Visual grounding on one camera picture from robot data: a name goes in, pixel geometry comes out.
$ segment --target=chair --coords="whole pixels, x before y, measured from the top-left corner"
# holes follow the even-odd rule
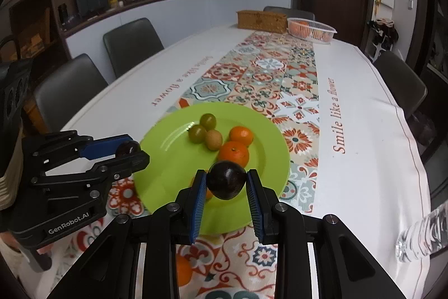
[[[90,57],[81,54],[46,78],[34,98],[48,130],[58,132],[106,86]]]
[[[117,27],[106,33],[102,40],[117,78],[164,49],[157,32],[147,18],[140,18]]]
[[[312,21],[316,20],[316,16],[314,15],[314,13],[301,11],[300,9],[266,6],[264,7],[263,11],[283,13],[288,18],[305,18],[306,20],[312,20]]]
[[[408,119],[427,94],[426,85],[397,55],[385,51],[373,63]]]

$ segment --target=patterned table runner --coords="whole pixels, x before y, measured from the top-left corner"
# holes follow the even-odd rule
[[[290,177],[280,200],[301,213],[312,213],[319,161],[319,96],[312,43],[288,34],[254,32],[200,77],[167,113],[216,101],[244,105],[277,125],[290,150]],[[108,211],[111,216],[148,214],[132,178],[114,183]],[[105,217],[77,232],[53,285],[109,220]],[[182,299],[274,297],[277,247],[261,245],[251,225],[218,236],[201,235],[193,246],[178,246],[178,253],[193,269],[190,282],[180,288]],[[136,298],[141,297],[142,271],[140,267]]]

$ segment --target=orange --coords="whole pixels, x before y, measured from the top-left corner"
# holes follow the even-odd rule
[[[241,142],[226,142],[218,153],[218,161],[221,160],[233,161],[244,168],[249,162],[249,150]]]
[[[246,127],[233,127],[228,134],[230,141],[241,142],[244,146],[249,146],[254,140],[254,134]]]
[[[190,186],[193,185],[194,178],[195,178],[195,177],[192,177],[192,178],[191,178]],[[209,191],[209,189],[207,188],[207,193],[205,194],[205,200],[209,200],[209,199],[211,199],[212,197],[213,197],[212,192]]]
[[[190,262],[180,254],[176,254],[176,271],[178,273],[178,286],[188,284],[193,275]]]

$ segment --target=plastic water bottle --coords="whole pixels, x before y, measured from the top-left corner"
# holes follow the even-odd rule
[[[448,245],[448,200],[421,221],[404,230],[395,244],[395,254],[401,262],[421,259]]]

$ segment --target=plate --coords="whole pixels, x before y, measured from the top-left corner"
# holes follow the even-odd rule
[[[290,172],[290,153],[277,126],[245,106],[230,103],[201,103],[180,109],[159,122],[140,142],[150,156],[148,167],[134,174],[138,196],[150,212],[176,200],[179,190],[190,186],[198,169],[208,170],[218,151],[188,139],[188,129],[199,123],[204,113],[216,117],[216,130],[227,140],[230,129],[245,126],[254,133],[249,146],[246,171],[257,169],[263,186],[283,192]],[[201,234],[237,230],[251,222],[246,189],[232,200],[211,198],[205,204]]]

